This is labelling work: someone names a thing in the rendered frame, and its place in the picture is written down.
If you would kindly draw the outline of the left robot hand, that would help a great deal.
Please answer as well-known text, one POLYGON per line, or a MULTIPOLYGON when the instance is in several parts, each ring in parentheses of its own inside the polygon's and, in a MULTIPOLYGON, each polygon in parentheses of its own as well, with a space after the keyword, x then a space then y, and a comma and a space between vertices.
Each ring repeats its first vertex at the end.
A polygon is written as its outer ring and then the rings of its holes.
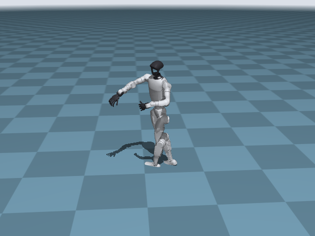
POLYGON ((145 104, 148 104, 148 103, 142 103, 142 102, 140 101, 140 104, 138 104, 138 105, 140 105, 139 107, 140 107, 141 111, 147 109, 146 106, 145 106, 145 104))

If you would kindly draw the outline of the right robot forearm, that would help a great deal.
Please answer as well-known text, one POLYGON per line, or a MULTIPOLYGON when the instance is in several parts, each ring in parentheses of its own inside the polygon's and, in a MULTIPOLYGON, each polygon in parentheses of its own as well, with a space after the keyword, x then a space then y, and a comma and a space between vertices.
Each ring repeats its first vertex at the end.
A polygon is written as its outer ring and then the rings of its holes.
POLYGON ((120 89, 118 91, 119 94, 121 94, 122 92, 124 92, 124 94, 126 94, 126 92, 128 92, 131 89, 131 84, 134 83, 134 81, 129 82, 128 84, 126 84, 126 86, 122 89, 120 89))

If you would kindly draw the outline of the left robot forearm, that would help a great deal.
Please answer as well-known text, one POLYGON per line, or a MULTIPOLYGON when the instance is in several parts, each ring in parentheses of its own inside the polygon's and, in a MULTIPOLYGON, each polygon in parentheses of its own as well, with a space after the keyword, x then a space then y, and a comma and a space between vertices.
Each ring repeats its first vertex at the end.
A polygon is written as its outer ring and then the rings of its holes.
POLYGON ((161 107, 161 106, 165 106, 168 104, 168 101, 167 100, 162 100, 162 101, 151 101, 150 103, 148 104, 145 104, 146 108, 149 108, 149 107, 161 107))

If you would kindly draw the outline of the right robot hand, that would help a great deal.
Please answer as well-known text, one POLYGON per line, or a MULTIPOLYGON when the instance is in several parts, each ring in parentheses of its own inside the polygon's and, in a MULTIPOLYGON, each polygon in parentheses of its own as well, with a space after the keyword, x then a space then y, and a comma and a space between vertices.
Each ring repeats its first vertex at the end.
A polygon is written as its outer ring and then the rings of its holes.
POLYGON ((124 93, 124 92, 122 92, 121 94, 119 94, 119 93, 117 92, 117 94, 113 95, 113 96, 109 99, 110 105, 114 107, 115 102, 117 102, 116 105, 118 105, 118 99, 119 99, 119 97, 121 97, 121 96, 123 95, 123 93, 124 93), (112 105, 112 104, 113 104, 113 105, 112 105))

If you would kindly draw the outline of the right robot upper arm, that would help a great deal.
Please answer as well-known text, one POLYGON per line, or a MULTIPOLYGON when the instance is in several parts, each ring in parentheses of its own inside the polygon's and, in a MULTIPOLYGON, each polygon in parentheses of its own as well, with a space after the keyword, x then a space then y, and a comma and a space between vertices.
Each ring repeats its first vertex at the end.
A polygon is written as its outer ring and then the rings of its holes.
POLYGON ((150 74, 145 74, 144 76, 142 76, 142 77, 136 79, 136 80, 134 81, 134 83, 131 84, 131 88, 133 89, 133 88, 135 88, 136 85, 138 85, 138 84, 141 84, 141 83, 144 83, 144 82, 148 82, 148 78, 149 78, 150 76, 151 76, 150 74))

